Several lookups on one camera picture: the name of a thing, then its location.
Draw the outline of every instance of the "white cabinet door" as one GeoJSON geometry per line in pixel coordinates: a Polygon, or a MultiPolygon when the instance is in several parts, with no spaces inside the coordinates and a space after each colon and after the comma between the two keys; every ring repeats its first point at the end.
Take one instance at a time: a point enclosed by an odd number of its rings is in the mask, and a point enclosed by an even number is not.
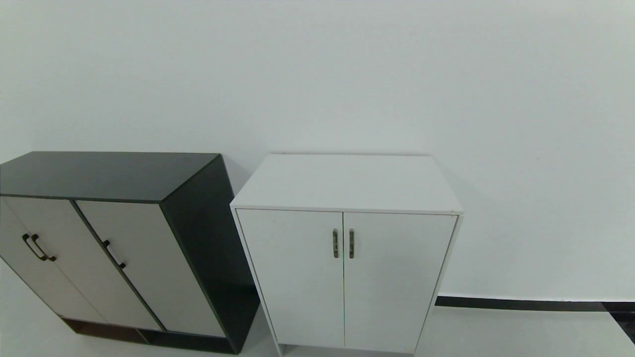
{"type": "Polygon", "coordinates": [[[277,341],[344,347],[342,213],[236,211],[277,341]]]}
{"type": "Polygon", "coordinates": [[[42,261],[38,258],[43,257],[43,254],[33,244],[32,238],[22,238],[24,234],[30,237],[33,232],[24,227],[4,202],[4,198],[1,198],[0,255],[4,261],[58,315],[105,323],[106,321],[52,261],[42,261]]]}
{"type": "Polygon", "coordinates": [[[126,263],[123,272],[168,331],[225,337],[159,205],[77,205],[126,263]]]}
{"type": "Polygon", "coordinates": [[[108,323],[160,330],[69,201],[5,200],[29,231],[38,234],[38,243],[57,258],[55,264],[108,323]]]}
{"type": "Polygon", "coordinates": [[[344,213],[347,347],[415,352],[456,219],[344,213]]]}

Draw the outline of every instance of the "cabinet top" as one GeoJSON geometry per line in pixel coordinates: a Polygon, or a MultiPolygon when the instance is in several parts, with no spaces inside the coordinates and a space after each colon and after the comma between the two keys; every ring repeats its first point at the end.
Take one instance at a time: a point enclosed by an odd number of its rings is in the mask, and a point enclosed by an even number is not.
{"type": "Polygon", "coordinates": [[[217,157],[34,151],[0,165],[0,196],[160,202],[217,157]]]}
{"type": "Polygon", "coordinates": [[[271,154],[234,208],[460,215],[430,156],[271,154]]]}

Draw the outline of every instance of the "cabinet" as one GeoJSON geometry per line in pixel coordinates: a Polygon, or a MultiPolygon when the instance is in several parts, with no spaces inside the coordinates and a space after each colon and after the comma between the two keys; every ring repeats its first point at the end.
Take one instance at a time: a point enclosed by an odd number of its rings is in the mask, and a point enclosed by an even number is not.
{"type": "Polygon", "coordinates": [[[463,212],[432,158],[270,155],[231,207],[281,355],[415,353],[463,212]]]}
{"type": "Polygon", "coordinates": [[[77,333],[239,353],[259,305],[219,154],[0,165],[0,256],[77,333]]]}

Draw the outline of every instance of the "floor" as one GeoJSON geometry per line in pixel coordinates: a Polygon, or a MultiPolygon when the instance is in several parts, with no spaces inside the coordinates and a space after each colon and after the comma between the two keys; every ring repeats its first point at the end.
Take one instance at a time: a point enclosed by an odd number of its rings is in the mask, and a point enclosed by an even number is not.
{"type": "MultiPolygon", "coordinates": [[[[0,357],[226,356],[76,335],[0,262],[0,357]]],[[[277,356],[262,311],[241,356],[277,356]]],[[[290,357],[405,357],[296,347],[290,357]]],[[[608,313],[563,313],[436,307],[417,357],[621,356],[635,346],[608,313]]]]}

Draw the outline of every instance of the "metal handle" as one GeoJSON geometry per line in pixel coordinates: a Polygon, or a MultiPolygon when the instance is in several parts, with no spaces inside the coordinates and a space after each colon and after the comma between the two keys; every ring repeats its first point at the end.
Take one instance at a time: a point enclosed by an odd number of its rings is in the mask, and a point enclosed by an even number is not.
{"type": "Polygon", "coordinates": [[[104,245],[104,248],[106,248],[106,250],[108,251],[108,254],[110,254],[110,257],[115,261],[115,264],[117,264],[121,269],[125,268],[126,263],[124,262],[119,263],[119,259],[115,256],[112,250],[110,250],[110,241],[105,240],[102,244],[104,245]]]}
{"type": "Polygon", "coordinates": [[[340,249],[337,245],[337,229],[333,230],[333,256],[335,258],[340,257],[340,249]]]}
{"type": "Polygon", "coordinates": [[[28,234],[24,234],[22,236],[22,240],[24,241],[24,244],[27,245],[27,247],[29,247],[29,249],[33,252],[33,254],[35,254],[35,256],[39,259],[42,260],[43,262],[46,261],[46,256],[42,256],[40,257],[35,250],[33,250],[33,248],[31,248],[31,245],[29,244],[29,242],[27,242],[27,239],[29,239],[30,236],[28,234]]]}
{"type": "Polygon", "coordinates": [[[44,254],[44,257],[45,257],[46,259],[48,259],[48,260],[50,260],[50,261],[52,261],[52,262],[56,261],[56,260],[57,260],[57,258],[56,258],[56,257],[49,257],[49,256],[48,256],[48,255],[44,252],[44,250],[42,249],[42,247],[38,245],[38,243],[37,243],[37,239],[38,239],[38,238],[39,238],[39,236],[38,236],[37,234],[33,234],[33,235],[31,236],[31,240],[33,241],[33,244],[35,244],[35,245],[36,245],[37,249],[40,249],[40,252],[42,252],[42,254],[44,254]]]}
{"type": "Polygon", "coordinates": [[[355,257],[355,230],[349,229],[349,258],[355,257]]]}

